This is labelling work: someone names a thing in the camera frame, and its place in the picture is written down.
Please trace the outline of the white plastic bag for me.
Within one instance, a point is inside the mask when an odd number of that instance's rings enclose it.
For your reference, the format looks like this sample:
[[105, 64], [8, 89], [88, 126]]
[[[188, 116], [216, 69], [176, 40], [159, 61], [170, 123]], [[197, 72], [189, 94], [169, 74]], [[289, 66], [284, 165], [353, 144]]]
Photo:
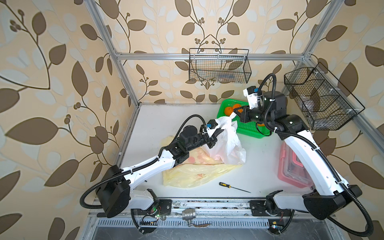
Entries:
[[209, 149], [207, 145], [202, 146], [202, 149], [209, 157], [228, 165], [243, 165], [246, 163], [247, 153], [237, 135], [238, 123], [233, 122], [236, 116], [235, 113], [232, 113], [229, 117], [223, 116], [216, 119], [219, 124], [218, 128], [224, 129], [224, 131], [218, 136], [218, 141], [212, 149]]

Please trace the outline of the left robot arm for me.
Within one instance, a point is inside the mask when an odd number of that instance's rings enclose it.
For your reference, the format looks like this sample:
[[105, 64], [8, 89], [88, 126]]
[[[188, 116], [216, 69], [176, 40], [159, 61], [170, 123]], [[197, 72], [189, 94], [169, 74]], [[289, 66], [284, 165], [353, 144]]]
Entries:
[[161, 147], [159, 153], [137, 165], [119, 168], [110, 167], [103, 179], [86, 190], [80, 197], [80, 205], [85, 209], [102, 209], [107, 218], [113, 218], [130, 209], [131, 216], [142, 212], [145, 217], [159, 219], [162, 209], [160, 200], [151, 189], [139, 191], [141, 183], [151, 177], [180, 165], [197, 148], [215, 146], [218, 136], [224, 131], [218, 119], [203, 121], [199, 129], [188, 125], [192, 118], [203, 119], [200, 115], [191, 115], [178, 129], [175, 137], [167, 146]]

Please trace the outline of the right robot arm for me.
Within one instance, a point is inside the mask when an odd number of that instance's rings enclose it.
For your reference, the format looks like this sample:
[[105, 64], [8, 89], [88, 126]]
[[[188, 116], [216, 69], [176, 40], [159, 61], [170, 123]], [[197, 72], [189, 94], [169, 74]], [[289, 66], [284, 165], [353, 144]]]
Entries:
[[[263, 124], [293, 150], [310, 175], [314, 190], [307, 194], [288, 194], [282, 190], [266, 197], [266, 211], [276, 215], [281, 210], [301, 211], [311, 214], [318, 220], [328, 219], [342, 230], [358, 236], [369, 237], [374, 232], [373, 221], [358, 200], [362, 195], [357, 185], [349, 183], [336, 171], [321, 148], [316, 144], [304, 121], [297, 115], [288, 115], [286, 99], [276, 92], [277, 78], [271, 73], [259, 87], [251, 86], [244, 90], [248, 105], [234, 109], [242, 123]], [[351, 230], [331, 216], [349, 203], [355, 203], [363, 214], [367, 228], [363, 232]]]

